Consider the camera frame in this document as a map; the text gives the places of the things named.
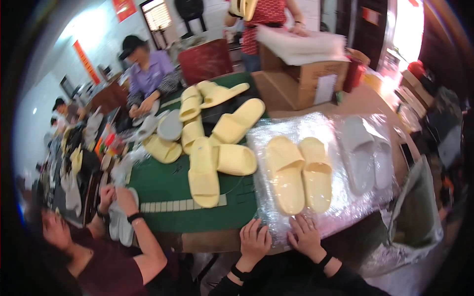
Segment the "cardboard box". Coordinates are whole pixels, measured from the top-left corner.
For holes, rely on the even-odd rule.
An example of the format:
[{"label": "cardboard box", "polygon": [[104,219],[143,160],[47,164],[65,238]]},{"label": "cardboard box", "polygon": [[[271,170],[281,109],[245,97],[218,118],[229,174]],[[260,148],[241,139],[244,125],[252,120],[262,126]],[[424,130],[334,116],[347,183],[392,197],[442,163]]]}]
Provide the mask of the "cardboard box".
[{"label": "cardboard box", "polygon": [[285,64],[265,45],[260,44],[260,61],[264,71],[260,79],[268,80],[279,96],[293,110],[302,110],[332,100],[333,93],[342,90],[348,62],[324,61],[303,66]]},{"label": "cardboard box", "polygon": [[401,74],[403,78],[400,82],[400,86],[408,88],[426,110],[435,104],[435,99],[424,89],[415,75],[408,70],[403,71]]}]

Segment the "red patterned shirt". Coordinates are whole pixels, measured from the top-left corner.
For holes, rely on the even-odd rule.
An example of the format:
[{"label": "red patterned shirt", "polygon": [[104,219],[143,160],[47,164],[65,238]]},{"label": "red patterned shirt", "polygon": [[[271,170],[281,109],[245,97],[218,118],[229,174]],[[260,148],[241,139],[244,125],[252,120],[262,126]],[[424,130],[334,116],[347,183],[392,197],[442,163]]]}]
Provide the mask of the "red patterned shirt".
[{"label": "red patterned shirt", "polygon": [[242,52],[258,54],[257,28],[248,28],[251,25],[286,22],[286,0],[258,0],[252,20],[245,22],[243,32]]}]

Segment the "purple shirt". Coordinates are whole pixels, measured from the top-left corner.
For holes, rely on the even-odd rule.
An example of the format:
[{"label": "purple shirt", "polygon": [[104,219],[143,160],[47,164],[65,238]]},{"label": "purple shirt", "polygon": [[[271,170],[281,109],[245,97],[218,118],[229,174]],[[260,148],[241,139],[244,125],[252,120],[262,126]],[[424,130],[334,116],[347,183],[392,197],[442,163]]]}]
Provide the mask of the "purple shirt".
[{"label": "purple shirt", "polygon": [[135,63],[130,69],[130,94],[142,92],[147,98],[158,88],[163,77],[173,70],[174,66],[165,51],[150,53],[148,71],[142,70],[138,63]]}]

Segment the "red chair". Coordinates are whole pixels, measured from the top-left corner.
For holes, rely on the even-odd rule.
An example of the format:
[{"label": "red chair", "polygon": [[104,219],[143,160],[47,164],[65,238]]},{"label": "red chair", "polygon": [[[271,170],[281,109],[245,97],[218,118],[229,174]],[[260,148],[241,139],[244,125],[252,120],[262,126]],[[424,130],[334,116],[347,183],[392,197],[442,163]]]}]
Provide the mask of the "red chair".
[{"label": "red chair", "polygon": [[182,51],[178,54],[178,61],[188,85],[234,71],[225,39],[217,39]]}]

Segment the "green tabletop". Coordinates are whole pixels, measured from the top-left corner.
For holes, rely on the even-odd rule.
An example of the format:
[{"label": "green tabletop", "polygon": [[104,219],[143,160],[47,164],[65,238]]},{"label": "green tabletop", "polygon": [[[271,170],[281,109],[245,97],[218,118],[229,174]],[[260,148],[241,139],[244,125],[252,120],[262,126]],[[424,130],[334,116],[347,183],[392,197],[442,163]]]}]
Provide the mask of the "green tabletop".
[{"label": "green tabletop", "polygon": [[[231,88],[247,82],[255,90],[250,73],[235,73],[214,79],[217,84]],[[179,109],[181,103],[176,100],[182,91],[178,91],[162,102],[160,112],[167,109]],[[245,144],[244,138],[239,144]],[[192,199],[189,183],[189,156],[182,155],[170,164],[158,162],[150,157],[136,165],[131,173],[129,187],[133,187],[139,196],[141,211],[153,232],[195,233],[240,228],[256,212],[255,189],[252,176],[236,177],[219,173],[221,201],[211,209],[185,210],[186,202]],[[149,212],[148,207],[158,208],[174,205],[181,206],[180,211]]]}]

